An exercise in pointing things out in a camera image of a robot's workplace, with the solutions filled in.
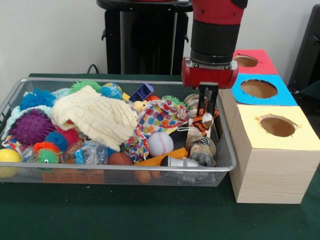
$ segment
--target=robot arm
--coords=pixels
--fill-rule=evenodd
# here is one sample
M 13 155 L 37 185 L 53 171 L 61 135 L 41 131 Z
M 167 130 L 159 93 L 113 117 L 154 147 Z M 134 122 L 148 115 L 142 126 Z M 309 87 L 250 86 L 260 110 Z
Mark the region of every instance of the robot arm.
M 208 112 L 213 113 L 218 88 L 231 88 L 238 75 L 233 61 L 240 23 L 248 0 L 192 0 L 193 26 L 191 56 L 182 62 L 182 80 L 199 88 L 198 112 L 204 108 L 205 91 Z

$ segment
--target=black cable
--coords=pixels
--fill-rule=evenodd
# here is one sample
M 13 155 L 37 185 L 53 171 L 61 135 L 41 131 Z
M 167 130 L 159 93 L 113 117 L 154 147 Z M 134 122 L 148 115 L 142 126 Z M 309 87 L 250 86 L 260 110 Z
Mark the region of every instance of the black cable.
M 99 74 L 99 70 L 95 64 L 91 64 L 88 71 L 86 71 L 87 74 L 90 73 L 91 69 L 94 67 L 96 74 Z

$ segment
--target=wire mesh basket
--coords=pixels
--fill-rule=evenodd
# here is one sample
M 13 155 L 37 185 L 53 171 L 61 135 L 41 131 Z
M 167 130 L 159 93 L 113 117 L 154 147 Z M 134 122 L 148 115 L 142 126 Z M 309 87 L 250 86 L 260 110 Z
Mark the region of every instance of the wire mesh basket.
M 20 104 L 25 92 L 33 89 L 57 91 L 70 88 L 81 79 L 26 78 L 18 81 L 0 106 L 0 133 L 6 126 L 11 111 Z M 95 80 L 99 84 L 116 83 L 123 92 L 132 95 L 141 84 L 147 81 L 135 80 Z M 150 81 L 158 96 L 173 95 L 181 100 L 196 89 L 185 87 L 182 82 Z M 16 168 L 17 174 L 10 178 L 0 178 L 0 182 L 13 183 L 63 183 L 63 184 L 107 184 L 107 185 L 142 185 L 138 177 L 145 178 L 145 185 L 158 186 L 204 186 L 217 187 L 227 172 L 236 167 L 237 160 L 228 130 L 225 113 L 218 97 L 216 107 L 220 115 L 211 131 L 211 139 L 216 144 L 216 167 L 168 167 L 168 166 L 124 166 L 124 165 L 79 165 L 45 164 L 24 162 L 0 162 L 0 172 L 7 168 Z M 185 146 L 187 133 L 175 131 L 170 135 L 174 149 Z

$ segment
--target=wooden box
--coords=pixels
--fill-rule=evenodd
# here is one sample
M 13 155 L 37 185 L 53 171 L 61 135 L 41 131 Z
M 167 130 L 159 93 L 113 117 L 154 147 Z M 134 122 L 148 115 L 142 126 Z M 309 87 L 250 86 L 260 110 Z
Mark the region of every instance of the wooden box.
M 220 96 L 229 129 L 239 104 L 297 106 L 278 75 L 239 74 L 232 89 L 221 90 Z
M 320 140 L 300 107 L 240 104 L 231 137 L 237 203 L 301 203 L 319 165 Z
M 236 50 L 233 59 L 238 63 L 240 74 L 278 75 L 276 67 L 264 49 Z

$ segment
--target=spiky ball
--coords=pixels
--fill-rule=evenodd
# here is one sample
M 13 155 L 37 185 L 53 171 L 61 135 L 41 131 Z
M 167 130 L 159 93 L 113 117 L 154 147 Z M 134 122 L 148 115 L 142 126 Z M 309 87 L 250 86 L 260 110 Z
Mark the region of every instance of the spiky ball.
M 106 83 L 100 90 L 102 96 L 111 99 L 122 99 L 123 91 L 119 85 L 115 83 Z
M 91 86 L 97 93 L 100 93 L 101 86 L 92 80 L 83 80 L 83 81 L 77 81 L 74 83 L 69 90 L 69 94 L 74 94 L 81 90 L 85 86 Z
M 39 155 L 39 151 L 41 149 L 52 150 L 56 154 L 61 153 L 61 150 L 54 143 L 49 141 L 38 142 L 33 146 L 33 151 L 37 156 Z
M 54 130 L 55 126 L 50 118 L 37 109 L 32 109 L 14 123 L 9 134 L 14 135 L 22 144 L 33 145 L 43 142 Z
M 79 140 L 79 134 L 75 129 L 69 129 L 67 131 L 64 131 L 60 127 L 58 127 L 55 131 L 57 133 L 62 134 L 65 137 L 69 147 L 72 147 Z
M 55 144 L 61 150 L 61 152 L 65 152 L 68 149 L 67 139 L 61 133 L 56 131 L 50 132 L 45 138 L 45 141 Z
M 184 107 L 186 106 L 183 101 L 180 101 L 180 100 L 179 100 L 177 97 L 175 97 L 175 96 L 170 96 L 170 95 L 163 96 L 163 97 L 162 97 L 162 100 L 170 100 L 170 101 L 174 102 L 174 103 L 177 104 L 177 105 L 182 105 L 182 106 L 184 106 Z
M 37 107 L 40 105 L 45 105 L 50 108 L 54 106 L 56 97 L 48 90 L 41 91 L 36 88 L 32 92 L 27 93 L 20 103 L 20 110 L 26 110 L 28 108 Z
M 39 164 L 58 164 L 59 155 L 51 149 L 40 149 L 36 157 L 36 161 Z

